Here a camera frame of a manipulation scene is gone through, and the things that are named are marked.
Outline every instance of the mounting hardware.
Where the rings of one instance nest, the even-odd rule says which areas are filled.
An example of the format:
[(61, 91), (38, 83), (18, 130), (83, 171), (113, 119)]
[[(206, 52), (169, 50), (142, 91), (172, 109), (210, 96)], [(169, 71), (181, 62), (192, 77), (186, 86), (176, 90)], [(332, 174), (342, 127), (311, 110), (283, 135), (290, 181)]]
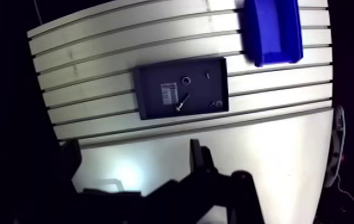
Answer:
[(189, 99), (190, 95), (187, 94), (186, 97), (179, 103), (178, 106), (176, 106), (176, 111), (180, 112), (181, 108), (184, 106), (185, 102)]
[(222, 107), (223, 106), (223, 102), (221, 100), (218, 100), (215, 102), (215, 106), (216, 107)]
[(182, 83), (182, 85), (187, 86), (191, 83), (191, 80), (188, 76), (185, 76), (181, 79), (181, 83)]

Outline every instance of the barcode label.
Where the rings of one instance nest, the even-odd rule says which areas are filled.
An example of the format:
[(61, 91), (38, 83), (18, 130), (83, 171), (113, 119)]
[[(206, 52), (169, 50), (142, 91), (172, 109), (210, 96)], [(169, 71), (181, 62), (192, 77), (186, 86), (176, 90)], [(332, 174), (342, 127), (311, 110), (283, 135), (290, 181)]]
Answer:
[(178, 103), (177, 83), (163, 83), (160, 87), (164, 105)]

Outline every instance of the blue plastic bin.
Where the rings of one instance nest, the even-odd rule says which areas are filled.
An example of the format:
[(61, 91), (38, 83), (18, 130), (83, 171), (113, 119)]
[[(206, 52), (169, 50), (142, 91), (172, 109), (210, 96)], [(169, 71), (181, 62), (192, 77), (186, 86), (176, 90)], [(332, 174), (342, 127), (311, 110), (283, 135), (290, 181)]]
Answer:
[(245, 50), (257, 67), (303, 58), (297, 0), (245, 0), (243, 12)]

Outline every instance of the screw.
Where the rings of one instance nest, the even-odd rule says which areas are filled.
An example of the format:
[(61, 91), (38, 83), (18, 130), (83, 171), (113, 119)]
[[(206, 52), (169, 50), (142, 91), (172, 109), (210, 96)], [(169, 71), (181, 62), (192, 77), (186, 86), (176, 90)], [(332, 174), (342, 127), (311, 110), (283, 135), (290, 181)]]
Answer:
[(181, 79), (181, 83), (182, 83), (182, 85), (187, 86), (191, 83), (191, 80), (188, 76), (185, 76)]
[(223, 102), (221, 100), (218, 100), (215, 102), (215, 106), (216, 107), (222, 107), (223, 106)]

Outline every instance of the black metal part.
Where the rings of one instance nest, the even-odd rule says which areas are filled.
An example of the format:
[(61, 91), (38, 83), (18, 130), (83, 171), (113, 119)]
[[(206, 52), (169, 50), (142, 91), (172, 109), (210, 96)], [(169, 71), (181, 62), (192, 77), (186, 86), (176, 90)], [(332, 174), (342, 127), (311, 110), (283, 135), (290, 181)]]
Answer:
[(250, 173), (218, 173), (209, 148), (190, 141), (191, 174), (168, 181), (142, 197), (139, 192), (111, 194), (95, 189), (76, 193), (71, 178), (82, 159), (77, 141), (68, 141), (59, 154), (58, 201), (47, 209), (52, 223), (196, 223), (213, 206), (227, 208), (228, 223), (264, 223)]
[(213, 206), (227, 208), (228, 223), (264, 223), (250, 173), (218, 173), (211, 152), (190, 141), (191, 174), (169, 181), (144, 198), (140, 223), (196, 223)]
[[(141, 119), (228, 111), (228, 74), (223, 57), (139, 66), (133, 80)], [(189, 95), (189, 100), (178, 104)], [(209, 107), (221, 101), (219, 107)]]

